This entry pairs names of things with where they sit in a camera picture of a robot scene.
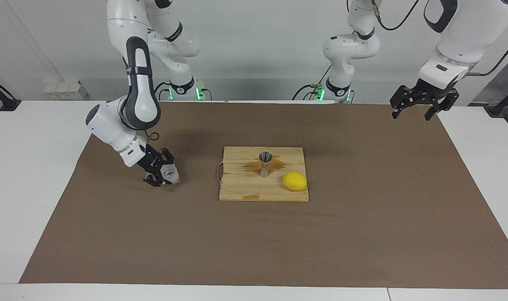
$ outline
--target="lemon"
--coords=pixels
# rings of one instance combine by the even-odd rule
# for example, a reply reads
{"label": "lemon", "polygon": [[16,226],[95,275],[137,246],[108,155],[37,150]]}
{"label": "lemon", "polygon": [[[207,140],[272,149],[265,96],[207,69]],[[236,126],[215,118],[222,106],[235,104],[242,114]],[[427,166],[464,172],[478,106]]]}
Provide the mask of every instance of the lemon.
{"label": "lemon", "polygon": [[299,191],[305,189],[308,184],[306,183],[306,178],[300,173],[296,173],[294,171],[290,171],[286,173],[282,177],[282,181],[286,187],[291,190]]}

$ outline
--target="metal jigger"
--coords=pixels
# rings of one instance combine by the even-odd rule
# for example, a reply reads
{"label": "metal jigger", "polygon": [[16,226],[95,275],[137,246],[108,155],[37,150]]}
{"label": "metal jigger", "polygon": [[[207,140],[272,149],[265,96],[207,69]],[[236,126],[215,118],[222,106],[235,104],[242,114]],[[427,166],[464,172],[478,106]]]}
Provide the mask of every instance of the metal jigger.
{"label": "metal jigger", "polygon": [[259,176],[262,178],[269,177],[269,169],[267,165],[273,160],[273,155],[269,152],[263,152],[259,155],[259,160],[262,162],[262,169],[259,172]]}

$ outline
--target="white wall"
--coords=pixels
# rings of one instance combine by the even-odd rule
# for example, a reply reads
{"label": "white wall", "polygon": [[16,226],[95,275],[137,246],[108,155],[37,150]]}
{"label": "white wall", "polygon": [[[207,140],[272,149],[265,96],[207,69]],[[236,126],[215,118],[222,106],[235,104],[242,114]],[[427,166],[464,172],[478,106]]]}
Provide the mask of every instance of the white wall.
{"label": "white wall", "polygon": [[[107,36],[105,0],[4,1],[65,80],[81,80],[93,99],[114,99],[126,92],[124,66]],[[423,20],[425,2],[399,30],[377,28],[380,52],[354,63],[356,102],[388,103],[400,84],[415,84],[417,71],[439,40]],[[384,23],[399,23],[412,3],[384,1]],[[16,97],[44,99],[42,82],[56,74],[38,59],[2,7],[0,82]],[[328,67],[321,47],[325,38],[351,32],[344,0],[176,0],[174,9],[185,29],[201,39],[201,53],[189,61],[215,99],[290,99],[302,84],[317,82]],[[508,30],[474,71],[487,71],[507,47]],[[155,82],[167,78],[157,61],[153,66]],[[492,78],[459,83],[458,104],[469,103]]]}

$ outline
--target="green light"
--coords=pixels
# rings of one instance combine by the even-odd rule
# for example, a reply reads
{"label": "green light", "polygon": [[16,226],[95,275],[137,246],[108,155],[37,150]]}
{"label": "green light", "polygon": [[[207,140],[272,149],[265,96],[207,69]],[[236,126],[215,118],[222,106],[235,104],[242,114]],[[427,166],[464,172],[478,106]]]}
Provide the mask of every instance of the green light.
{"label": "green light", "polygon": [[199,89],[198,87],[196,88],[196,94],[198,96],[198,100],[202,100],[204,99],[204,91],[202,91],[201,89]]}
{"label": "green light", "polygon": [[323,98],[325,97],[325,89],[323,89],[322,87],[319,88],[320,90],[317,92],[317,95],[315,96],[315,99],[317,101],[322,101]]}

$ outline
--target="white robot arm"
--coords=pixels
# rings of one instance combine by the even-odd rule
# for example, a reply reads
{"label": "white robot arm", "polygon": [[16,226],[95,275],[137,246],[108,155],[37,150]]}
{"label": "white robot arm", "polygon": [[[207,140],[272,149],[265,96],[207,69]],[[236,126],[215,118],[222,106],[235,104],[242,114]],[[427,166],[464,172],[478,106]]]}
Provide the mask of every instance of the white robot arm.
{"label": "white robot arm", "polygon": [[508,0],[428,0],[424,17],[442,37],[418,72],[416,85],[401,86],[391,97],[393,118],[416,104],[432,105],[426,120],[452,107],[459,95],[454,85],[508,26]]}
{"label": "white robot arm", "polygon": [[125,97],[96,105],[86,117],[90,131],[117,151],[128,167],[138,164],[145,169],[143,180],[152,186],[177,183],[179,175],[172,154],[166,148],[156,151],[136,132],[155,126],[161,115],[150,54],[168,67],[173,93],[198,96],[197,81],[183,57],[197,55],[199,44],[170,15],[171,4],[171,0],[108,0],[109,39],[122,54],[130,89]]}
{"label": "white robot arm", "polygon": [[380,47],[380,40],[375,34],[376,16],[370,0],[353,0],[347,23],[354,30],[352,34],[332,36],[323,44],[323,53],[332,63],[323,85],[338,102],[346,99],[355,73],[349,61],[373,57]]}

